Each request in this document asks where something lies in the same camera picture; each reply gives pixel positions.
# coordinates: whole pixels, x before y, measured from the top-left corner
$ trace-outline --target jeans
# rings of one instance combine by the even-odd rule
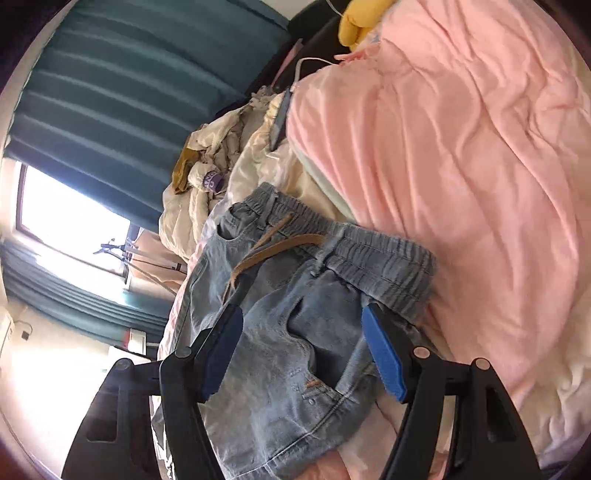
[[[245,257],[308,237],[322,244],[274,252],[239,275],[230,292],[244,313],[243,334],[219,391],[200,405],[227,479],[293,478],[351,437],[378,382],[361,330],[363,306],[381,303],[413,328],[428,299],[435,269],[428,250],[327,220],[263,184],[230,208],[203,251],[174,347],[214,324]]]

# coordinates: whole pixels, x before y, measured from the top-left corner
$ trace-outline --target yellow plush toy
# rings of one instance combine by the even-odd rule
[[[351,51],[382,19],[396,0],[352,0],[339,25],[339,42]]]

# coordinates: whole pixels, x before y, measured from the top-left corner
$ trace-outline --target screw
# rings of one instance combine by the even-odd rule
[[[477,358],[476,366],[480,368],[480,370],[488,370],[491,367],[491,363],[486,358]]]
[[[182,346],[181,348],[177,348],[174,351],[174,354],[178,358],[187,358],[189,355],[191,355],[191,349],[188,346]]]
[[[115,362],[115,368],[117,370],[127,370],[131,367],[131,360],[129,358],[121,358]]]
[[[418,346],[415,348],[415,350],[413,351],[414,356],[417,358],[429,358],[429,355],[431,355],[431,352],[429,351],[428,348],[425,348],[423,346]]]

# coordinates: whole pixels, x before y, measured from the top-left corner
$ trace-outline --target belt loop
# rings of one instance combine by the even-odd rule
[[[263,208],[262,214],[258,219],[258,225],[265,228],[267,225],[267,220],[269,219],[269,215],[273,211],[273,206],[275,205],[275,200],[277,200],[277,191],[273,190],[267,199],[267,203],[265,204],[265,208]]]
[[[324,262],[326,262],[326,259],[329,257],[329,255],[332,255],[340,240],[345,236],[345,228],[346,225],[340,223],[337,232],[334,235],[331,235],[329,239],[323,243],[322,247],[320,247],[316,264],[314,265],[314,268],[311,272],[313,277],[317,277],[320,274],[320,270],[322,270],[322,267],[324,267]]]

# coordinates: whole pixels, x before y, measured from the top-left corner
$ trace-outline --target blue gripper pad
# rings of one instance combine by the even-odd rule
[[[388,341],[385,332],[381,329],[378,318],[369,307],[363,308],[361,326],[386,391],[394,395],[396,400],[402,401],[407,394],[402,374],[402,362]]]
[[[232,308],[230,316],[224,325],[217,342],[207,356],[205,366],[205,375],[201,387],[201,394],[204,401],[207,401],[211,395],[217,392],[222,384],[222,380],[230,360],[240,340],[242,328],[244,325],[242,309],[233,305],[228,305],[227,309]]]

